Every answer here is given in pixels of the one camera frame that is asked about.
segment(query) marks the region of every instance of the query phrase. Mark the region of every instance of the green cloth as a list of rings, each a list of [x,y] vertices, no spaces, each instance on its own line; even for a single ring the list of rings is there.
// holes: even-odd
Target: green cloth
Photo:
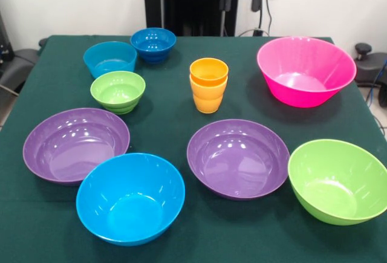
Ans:
[[[349,227],[324,224],[298,203],[287,181],[273,194],[230,201],[206,189],[190,172],[186,146],[200,127],[221,119],[253,120],[278,133],[292,152],[317,138],[355,143],[387,163],[387,144],[355,84],[320,107],[297,109],[277,101],[256,64],[267,37],[179,37],[160,65],[138,61],[146,90],[138,107],[121,116],[128,152],[164,157],[181,172],[186,201],[172,227],[139,247],[118,247],[89,233],[75,208],[77,187],[46,182],[22,158],[28,133],[45,118],[71,108],[96,107],[85,50],[117,36],[53,36],[0,132],[1,262],[386,262],[387,217]],[[217,57],[230,68],[220,109],[194,106],[189,65]]]

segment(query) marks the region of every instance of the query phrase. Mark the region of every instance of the yellow cup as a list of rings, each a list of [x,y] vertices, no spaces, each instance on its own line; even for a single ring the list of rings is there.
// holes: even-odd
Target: yellow cup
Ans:
[[[226,77],[226,80],[218,86],[202,86],[192,79],[191,74],[189,75],[193,101],[199,112],[211,114],[219,109],[228,79]]]
[[[192,80],[202,86],[223,84],[229,74],[229,67],[220,59],[205,57],[194,61],[189,67]]]

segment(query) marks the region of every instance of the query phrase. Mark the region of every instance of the pink bowl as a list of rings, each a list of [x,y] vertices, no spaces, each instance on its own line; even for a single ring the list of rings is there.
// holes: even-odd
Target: pink bowl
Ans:
[[[310,37],[282,37],[267,42],[259,49],[257,62],[272,94],[299,108],[323,104],[356,75],[349,54]]]

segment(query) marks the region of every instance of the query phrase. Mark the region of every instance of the blue bowl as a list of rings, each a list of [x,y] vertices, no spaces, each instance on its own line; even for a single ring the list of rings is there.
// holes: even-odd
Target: blue bowl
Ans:
[[[136,58],[136,50],[119,41],[93,45],[83,55],[83,61],[95,79],[111,71],[134,71]]]
[[[146,28],[133,34],[131,43],[145,62],[159,63],[168,57],[176,35],[163,28]]]
[[[82,224],[106,242],[134,246],[160,236],[183,207],[184,181],[163,158],[131,153],[106,160],[84,179],[76,207]]]

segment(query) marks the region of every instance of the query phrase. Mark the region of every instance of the lime green bowl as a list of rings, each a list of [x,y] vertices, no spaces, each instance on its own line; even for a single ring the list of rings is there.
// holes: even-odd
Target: lime green bowl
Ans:
[[[90,93],[105,109],[115,114],[129,113],[145,91],[144,79],[130,71],[112,71],[99,76]]]
[[[365,222],[387,209],[387,170],[366,150],[339,140],[313,140],[290,156],[291,186],[315,218],[334,225]]]

